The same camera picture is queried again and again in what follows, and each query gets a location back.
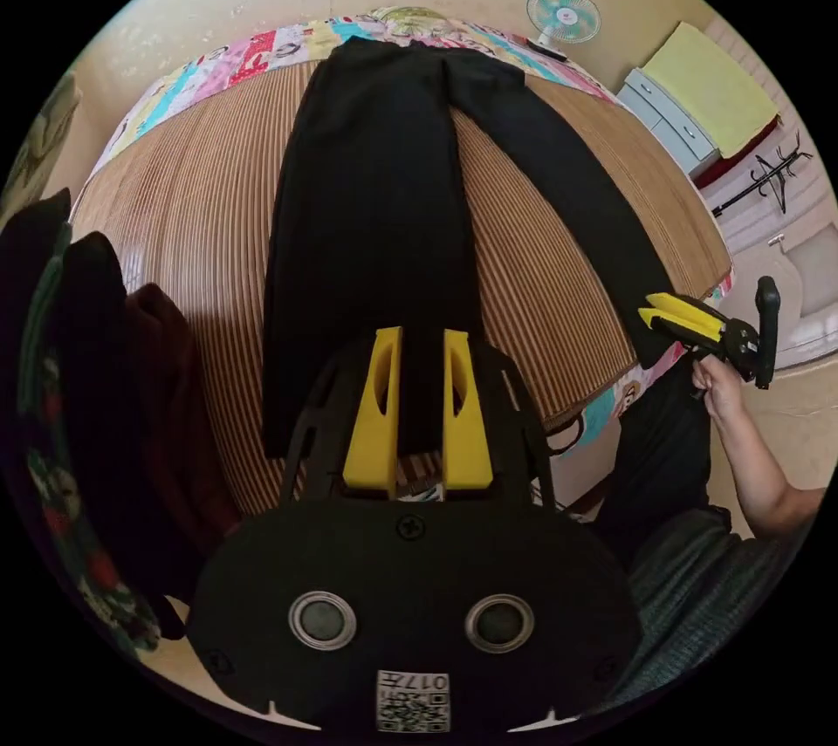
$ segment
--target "bamboo mat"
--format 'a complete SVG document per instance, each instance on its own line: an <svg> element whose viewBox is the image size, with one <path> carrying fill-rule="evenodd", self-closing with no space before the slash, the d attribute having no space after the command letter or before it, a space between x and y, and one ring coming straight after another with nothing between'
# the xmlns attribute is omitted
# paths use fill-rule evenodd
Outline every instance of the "bamboo mat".
<svg viewBox="0 0 838 746"><path fill-rule="evenodd" d="M76 238L96 229L108 237L129 291L156 282L189 321L216 445L245 514L274 506L282 484L282 463L265 459L260 439L262 297L279 168L315 66L258 75L155 127L91 179L73 217ZM709 293L731 260L697 191L651 133L620 106L527 81L600 159L676 291ZM552 208L470 119L455 111L454 121L487 339L519 365L549 430L636 357ZM419 489L434 475L434 456L406 458L399 484Z"/></svg>

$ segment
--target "person's hand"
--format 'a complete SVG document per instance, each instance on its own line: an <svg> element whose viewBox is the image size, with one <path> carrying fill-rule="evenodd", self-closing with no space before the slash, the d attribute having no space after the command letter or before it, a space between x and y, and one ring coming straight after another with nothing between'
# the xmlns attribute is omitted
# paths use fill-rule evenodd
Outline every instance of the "person's hand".
<svg viewBox="0 0 838 746"><path fill-rule="evenodd" d="M704 390L704 405L716 423L730 426L745 413L742 378L715 356L692 363L692 384Z"/></svg>

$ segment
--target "bed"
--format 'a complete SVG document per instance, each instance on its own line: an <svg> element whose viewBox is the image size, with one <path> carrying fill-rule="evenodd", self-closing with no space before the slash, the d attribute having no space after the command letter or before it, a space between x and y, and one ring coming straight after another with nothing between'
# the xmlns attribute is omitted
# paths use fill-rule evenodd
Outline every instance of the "bed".
<svg viewBox="0 0 838 746"><path fill-rule="evenodd" d="M262 299L279 169L313 69L350 37L466 47L516 65L632 204L676 290L713 302L732 285L718 227L669 154L582 68L529 50L521 37L398 8L219 46L147 89L97 161L72 223L77 238L98 229L110 239L129 291L156 282L189 321L216 445L244 514L275 505L282 484L282 463L265 459L260 440ZM674 344L641 368L561 220L468 118L455 111L454 121L487 338L518 363L559 463L684 350ZM431 498L439 475L436 454L404 458L400 491Z"/></svg>

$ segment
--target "electric fan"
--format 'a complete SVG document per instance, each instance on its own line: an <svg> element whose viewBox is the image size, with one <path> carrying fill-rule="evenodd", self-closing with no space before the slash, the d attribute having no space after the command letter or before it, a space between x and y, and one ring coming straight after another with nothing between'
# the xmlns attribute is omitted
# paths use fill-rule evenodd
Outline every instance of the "electric fan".
<svg viewBox="0 0 838 746"><path fill-rule="evenodd" d="M600 29L600 12L591 0L526 0L530 21L541 31L537 42L527 40L531 47L563 56L553 40L587 42Z"/></svg>

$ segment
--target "qr code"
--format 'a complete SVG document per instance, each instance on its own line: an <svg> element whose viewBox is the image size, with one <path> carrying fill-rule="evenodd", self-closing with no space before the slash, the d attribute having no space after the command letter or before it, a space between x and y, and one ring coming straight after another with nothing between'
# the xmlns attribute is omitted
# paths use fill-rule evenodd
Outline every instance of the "qr code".
<svg viewBox="0 0 838 746"><path fill-rule="evenodd" d="M376 692L379 731L421 734L450 731L448 674L405 674L380 670Z"/></svg>

